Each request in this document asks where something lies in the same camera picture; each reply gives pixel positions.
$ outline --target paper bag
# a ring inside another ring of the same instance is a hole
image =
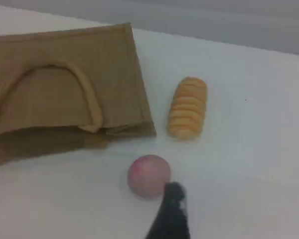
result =
[[[0,164],[155,136],[130,24],[0,36]]]

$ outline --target ball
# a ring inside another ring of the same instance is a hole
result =
[[[130,189],[144,198],[158,197],[170,181],[170,166],[157,155],[145,155],[130,166],[128,184]]]

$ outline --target gray background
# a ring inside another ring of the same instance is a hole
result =
[[[0,0],[0,5],[299,54],[299,0]]]

